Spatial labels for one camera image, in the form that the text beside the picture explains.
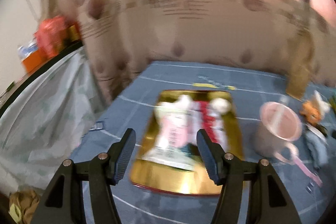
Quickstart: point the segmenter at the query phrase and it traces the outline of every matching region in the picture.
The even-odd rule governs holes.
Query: metal screw
[[[71,165],[71,160],[67,159],[63,161],[64,166],[70,166]]]
[[[261,165],[264,165],[264,166],[269,165],[269,161],[266,160],[266,159],[262,159],[262,160],[260,161],[260,163],[261,163]]]
[[[226,153],[225,155],[224,155],[224,158],[226,158],[227,160],[231,160],[231,159],[233,159],[233,154],[231,154],[231,153]]]
[[[99,155],[98,155],[98,159],[100,159],[100,160],[104,160],[104,159],[106,159],[107,158],[107,153],[100,153]]]

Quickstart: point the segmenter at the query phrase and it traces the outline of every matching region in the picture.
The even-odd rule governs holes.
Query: rectangular tray
[[[244,160],[242,135],[235,116],[232,97],[229,92],[215,90],[164,90],[158,99],[159,102],[175,102],[180,95],[186,94],[193,100],[210,101],[215,98],[223,98],[232,104],[231,111],[222,115],[226,131],[229,149],[239,159]],[[194,171],[176,169],[167,165],[142,160],[142,156],[155,144],[159,133],[159,125],[154,114],[149,121],[147,132],[142,139],[136,160],[133,163],[130,180],[139,187],[153,191],[182,194],[182,195],[217,195],[221,192],[221,186],[210,180],[201,157],[195,164]]]

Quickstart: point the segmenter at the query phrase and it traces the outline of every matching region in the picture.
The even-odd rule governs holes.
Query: snack package
[[[69,29],[68,29],[68,34],[69,34],[69,40],[70,43],[75,43],[79,40],[82,40],[81,33],[80,33],[80,27],[78,25],[78,22],[70,22],[69,23]]]
[[[41,22],[35,33],[38,47],[43,55],[50,59],[64,49],[64,41],[68,39],[68,30],[63,16],[56,16]]]
[[[155,116],[160,133],[155,147],[148,151],[143,160],[153,161],[184,170],[194,170],[194,160],[189,151],[189,110],[192,100],[181,95],[174,103],[162,102],[155,107]]]
[[[210,102],[194,102],[188,95],[181,95],[174,103],[161,102],[155,107],[155,117],[160,125],[154,148],[143,160],[153,161],[184,170],[194,170],[190,145],[197,146],[196,135],[205,129],[210,139],[227,149],[227,138],[221,118],[231,104],[217,98]]]

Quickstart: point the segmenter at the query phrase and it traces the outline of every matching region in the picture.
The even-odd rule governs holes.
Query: wall
[[[17,46],[32,39],[39,16],[40,0],[0,0],[0,93],[24,76]]]

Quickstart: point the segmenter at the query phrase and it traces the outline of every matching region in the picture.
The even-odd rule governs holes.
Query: blue cloth
[[[71,159],[74,162],[91,160],[100,152],[107,151],[112,143],[119,141],[129,127],[136,131],[137,145],[139,145],[152,115],[152,106],[163,90],[211,89],[194,87],[193,83],[209,83],[219,87],[213,90],[225,90],[227,85],[236,87],[236,90],[229,92],[234,100],[243,135],[245,159],[257,162],[261,157],[252,149],[250,140],[258,127],[259,108],[267,101],[279,101],[280,96],[285,94],[285,78],[281,75],[260,71],[188,62],[154,62],[148,66],[99,118],[100,121],[105,122],[106,130],[89,132],[83,138],[80,147],[72,153]],[[305,99],[308,99],[315,89],[327,98],[333,92],[330,88],[310,84],[306,89]],[[296,113],[299,112],[301,105],[302,102],[293,98],[289,99],[288,106]],[[334,114],[328,113],[322,125],[331,130],[335,124]],[[294,144],[300,151],[300,158],[313,171],[312,158],[303,138],[295,141]],[[336,144],[330,143],[329,146],[336,147]],[[129,171],[138,148],[136,146],[133,152],[124,179],[112,188],[122,223],[210,223],[218,202],[217,196],[196,198],[157,194],[131,184],[128,178]],[[334,161],[336,149],[330,149],[330,151],[332,154],[329,155],[329,164],[319,171],[324,185],[322,188],[315,186],[311,194],[306,190],[310,179],[297,166],[272,161],[293,199],[303,224],[315,224],[336,190],[336,162]],[[84,183],[83,193],[87,223],[92,224],[94,221],[87,183]],[[239,224],[246,221],[248,195],[249,191],[245,189]]]
[[[313,160],[314,168],[320,169],[328,163],[327,144],[310,130],[307,130],[303,136],[306,139],[306,143]]]

